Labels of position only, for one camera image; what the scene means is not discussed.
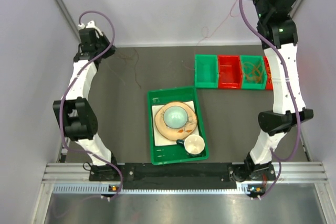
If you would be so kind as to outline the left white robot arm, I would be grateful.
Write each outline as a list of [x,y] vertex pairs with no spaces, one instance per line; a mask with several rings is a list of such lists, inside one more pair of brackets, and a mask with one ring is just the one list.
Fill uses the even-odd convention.
[[61,130],[64,148],[70,140],[79,152],[91,158],[89,179],[93,182],[120,180],[113,153],[98,134],[98,119],[88,101],[92,81],[103,58],[114,55],[116,47],[92,20],[79,24],[80,44],[73,59],[73,74],[66,93],[53,102],[53,111]]

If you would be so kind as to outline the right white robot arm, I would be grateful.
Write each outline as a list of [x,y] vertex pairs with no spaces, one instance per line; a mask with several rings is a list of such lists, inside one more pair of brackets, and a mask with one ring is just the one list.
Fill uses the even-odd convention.
[[238,0],[244,23],[260,40],[273,86],[272,110],[258,115],[260,133],[244,167],[233,171],[237,181],[256,180],[270,168],[273,151],[293,128],[313,118],[302,98],[297,70],[297,26],[290,16],[296,0]]

